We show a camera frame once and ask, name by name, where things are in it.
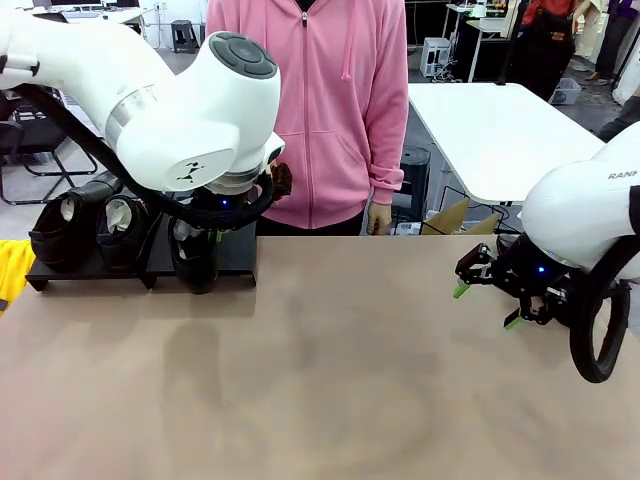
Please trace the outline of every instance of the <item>yellow object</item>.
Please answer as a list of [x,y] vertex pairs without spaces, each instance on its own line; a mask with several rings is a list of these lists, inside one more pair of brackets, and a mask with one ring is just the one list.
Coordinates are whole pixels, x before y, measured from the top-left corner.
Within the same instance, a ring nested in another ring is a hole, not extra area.
[[27,285],[25,275],[35,260],[29,240],[0,240],[0,306],[11,305]]
[[465,230],[463,235],[491,235],[500,222],[500,215],[494,213],[481,222],[476,223],[469,230]]
[[464,217],[469,208],[469,199],[465,198],[452,207],[426,220],[422,235],[451,235],[462,228]]

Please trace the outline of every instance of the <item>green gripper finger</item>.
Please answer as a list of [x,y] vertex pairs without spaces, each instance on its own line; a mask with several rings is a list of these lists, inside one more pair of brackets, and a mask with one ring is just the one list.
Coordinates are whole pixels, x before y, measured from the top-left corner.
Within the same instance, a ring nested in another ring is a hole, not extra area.
[[522,321],[523,321],[522,317],[516,317],[516,318],[513,319],[513,321],[509,325],[507,325],[504,328],[506,328],[507,330],[511,330],[511,329],[515,328],[516,326],[520,325],[520,322],[522,322]]
[[455,298],[456,300],[460,298],[464,294],[464,292],[469,290],[470,286],[471,285],[467,285],[466,283],[458,285],[453,292],[453,298]]

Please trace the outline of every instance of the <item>hoodie drawstring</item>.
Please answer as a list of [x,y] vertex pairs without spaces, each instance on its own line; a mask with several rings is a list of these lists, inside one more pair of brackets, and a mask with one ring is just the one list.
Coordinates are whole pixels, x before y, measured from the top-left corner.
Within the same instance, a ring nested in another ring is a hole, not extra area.
[[353,40],[356,35],[356,23],[358,20],[358,0],[351,0],[351,18],[349,19],[349,31],[347,32],[347,44],[344,49],[344,59],[342,61],[341,80],[351,80],[351,54],[353,53]]
[[268,52],[269,48],[267,47],[267,25],[269,25],[269,19],[267,18],[267,12],[269,11],[269,7],[267,6],[267,2],[269,0],[264,0],[262,2],[262,8],[264,9],[263,18],[264,18],[264,30],[262,36],[262,47]]

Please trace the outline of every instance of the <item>hoodie zipper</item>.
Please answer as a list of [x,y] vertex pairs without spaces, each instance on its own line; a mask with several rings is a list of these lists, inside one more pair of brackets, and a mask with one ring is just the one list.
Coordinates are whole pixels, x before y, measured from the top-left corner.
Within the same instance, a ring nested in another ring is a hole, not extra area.
[[309,228],[313,226],[313,178],[311,171],[311,147],[309,133],[309,61],[307,55],[307,24],[309,23],[309,14],[302,12],[302,54],[303,72],[304,72],[304,143],[307,156],[307,171],[309,172]]

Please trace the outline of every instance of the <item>white table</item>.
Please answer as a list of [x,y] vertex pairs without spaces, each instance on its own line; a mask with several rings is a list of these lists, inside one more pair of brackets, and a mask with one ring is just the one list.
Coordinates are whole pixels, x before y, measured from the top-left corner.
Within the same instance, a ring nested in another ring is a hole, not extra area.
[[117,12],[95,12],[99,15],[93,18],[67,18],[69,23],[89,23],[89,22],[116,22],[122,24],[135,24],[140,27],[142,32],[142,38],[147,40],[147,32],[145,30],[144,18],[145,13],[153,12],[153,9],[149,8],[124,8]]
[[476,65],[478,64],[478,53],[480,52],[480,44],[482,43],[482,34],[487,33],[493,35],[496,33],[500,33],[502,31],[502,25],[500,25],[500,27],[486,27],[484,25],[480,25],[480,20],[469,20],[467,24],[478,30],[478,41],[476,42],[476,49],[473,54],[473,60],[471,61],[471,70],[469,71],[469,78],[467,80],[469,83],[471,83],[473,82],[473,77],[476,73]]
[[469,197],[487,205],[522,204],[546,173],[604,145],[516,84],[411,84],[409,98]]
[[459,6],[454,5],[453,3],[447,3],[445,5],[447,7],[447,13],[444,17],[444,27],[442,28],[442,38],[447,38],[447,24],[449,23],[449,12],[456,12],[456,24],[453,28],[453,33],[451,35],[452,39],[455,39],[458,35],[458,25],[460,24],[460,14],[470,12],[473,10],[473,6]]

